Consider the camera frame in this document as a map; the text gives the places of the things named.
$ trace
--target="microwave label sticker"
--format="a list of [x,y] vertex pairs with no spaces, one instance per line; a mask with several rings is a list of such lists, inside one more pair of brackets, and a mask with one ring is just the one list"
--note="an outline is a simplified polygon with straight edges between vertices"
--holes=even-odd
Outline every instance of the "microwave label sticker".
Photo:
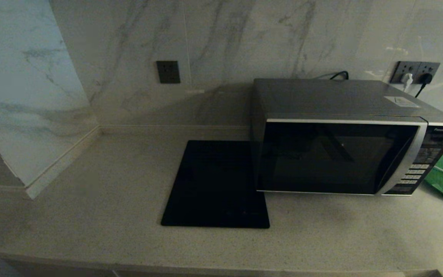
[[410,107],[410,108],[419,108],[420,106],[411,102],[410,100],[404,98],[404,97],[398,97],[398,96],[384,96],[388,100],[390,100],[392,103],[395,103],[396,105],[400,107]]

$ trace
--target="microwave window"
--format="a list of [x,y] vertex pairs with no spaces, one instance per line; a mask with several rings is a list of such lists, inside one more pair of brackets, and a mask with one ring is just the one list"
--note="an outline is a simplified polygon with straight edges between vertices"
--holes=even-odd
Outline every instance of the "microwave window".
[[268,123],[258,189],[374,194],[417,126]]

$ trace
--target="white plug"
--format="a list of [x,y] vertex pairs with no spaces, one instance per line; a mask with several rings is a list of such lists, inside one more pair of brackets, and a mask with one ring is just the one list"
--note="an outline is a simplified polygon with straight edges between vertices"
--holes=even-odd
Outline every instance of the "white plug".
[[403,92],[406,92],[408,87],[410,87],[411,83],[413,83],[413,74],[411,73],[404,74],[403,77],[401,78],[401,83],[404,84]]

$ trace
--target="microwave control panel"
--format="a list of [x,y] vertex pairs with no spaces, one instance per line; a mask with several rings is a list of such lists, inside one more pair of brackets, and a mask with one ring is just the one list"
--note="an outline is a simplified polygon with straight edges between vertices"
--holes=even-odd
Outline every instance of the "microwave control panel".
[[415,161],[385,195],[411,195],[443,155],[443,127],[428,126]]

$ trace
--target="microwave top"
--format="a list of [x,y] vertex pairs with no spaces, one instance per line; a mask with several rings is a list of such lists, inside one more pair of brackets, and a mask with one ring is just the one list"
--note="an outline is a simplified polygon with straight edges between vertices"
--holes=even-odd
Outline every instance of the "microwave top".
[[406,116],[443,126],[442,111],[381,81],[255,79],[254,87],[267,121]]

